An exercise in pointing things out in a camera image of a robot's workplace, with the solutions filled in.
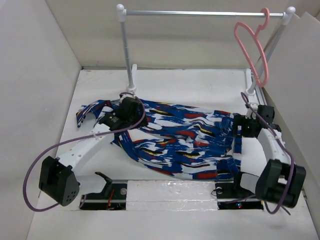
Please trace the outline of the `blue patterned trousers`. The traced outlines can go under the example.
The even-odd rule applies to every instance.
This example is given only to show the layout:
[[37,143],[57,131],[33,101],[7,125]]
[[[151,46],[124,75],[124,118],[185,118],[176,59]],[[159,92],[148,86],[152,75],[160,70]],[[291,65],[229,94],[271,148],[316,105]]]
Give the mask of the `blue patterned trousers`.
[[[96,122],[103,107],[121,100],[96,100],[76,113],[80,126],[88,113]],[[233,136],[234,114],[141,99],[147,126],[115,133],[113,143],[134,161],[176,178],[232,180],[241,169],[242,139]]]

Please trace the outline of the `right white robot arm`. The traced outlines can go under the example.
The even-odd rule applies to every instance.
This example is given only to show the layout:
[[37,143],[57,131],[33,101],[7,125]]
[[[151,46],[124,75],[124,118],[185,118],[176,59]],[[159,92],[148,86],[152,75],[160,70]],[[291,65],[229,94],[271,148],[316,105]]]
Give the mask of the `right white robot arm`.
[[302,190],[306,169],[298,166],[285,148],[282,130],[274,123],[274,108],[258,105],[247,115],[236,115],[233,120],[235,137],[256,138],[262,146],[266,165],[260,175],[240,171],[231,184],[237,197],[248,192],[258,200],[294,208]]

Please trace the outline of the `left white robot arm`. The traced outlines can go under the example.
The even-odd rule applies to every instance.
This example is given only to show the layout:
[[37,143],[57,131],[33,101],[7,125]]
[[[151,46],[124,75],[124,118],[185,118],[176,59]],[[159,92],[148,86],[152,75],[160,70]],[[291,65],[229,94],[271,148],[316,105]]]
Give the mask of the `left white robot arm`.
[[69,205],[78,195],[107,198],[113,181],[99,171],[81,175],[81,169],[107,144],[109,135],[147,124],[144,105],[137,97],[125,97],[116,109],[105,106],[101,113],[89,135],[78,139],[69,151],[42,162],[39,188],[61,206]]

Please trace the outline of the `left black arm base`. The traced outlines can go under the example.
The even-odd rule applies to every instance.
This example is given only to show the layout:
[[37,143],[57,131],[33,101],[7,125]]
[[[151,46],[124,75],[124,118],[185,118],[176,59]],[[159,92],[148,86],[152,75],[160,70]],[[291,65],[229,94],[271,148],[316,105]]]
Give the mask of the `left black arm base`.
[[83,211],[122,211],[126,209],[128,181],[113,180],[101,172],[89,175],[80,188],[79,209]]

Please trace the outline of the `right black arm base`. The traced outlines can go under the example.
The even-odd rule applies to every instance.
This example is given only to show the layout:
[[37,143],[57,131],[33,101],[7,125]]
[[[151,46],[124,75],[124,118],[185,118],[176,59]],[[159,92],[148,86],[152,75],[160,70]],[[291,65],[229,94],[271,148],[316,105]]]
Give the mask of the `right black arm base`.
[[263,202],[233,181],[215,181],[211,195],[217,201],[218,210],[263,210]]

